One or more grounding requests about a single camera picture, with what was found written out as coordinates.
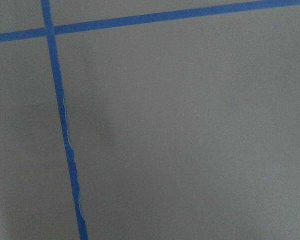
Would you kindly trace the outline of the brown paper table cover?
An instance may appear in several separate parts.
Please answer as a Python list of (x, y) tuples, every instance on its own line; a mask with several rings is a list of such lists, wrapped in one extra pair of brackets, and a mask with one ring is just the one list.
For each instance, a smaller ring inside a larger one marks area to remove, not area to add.
[(0, 240), (300, 240), (300, 0), (0, 0)]

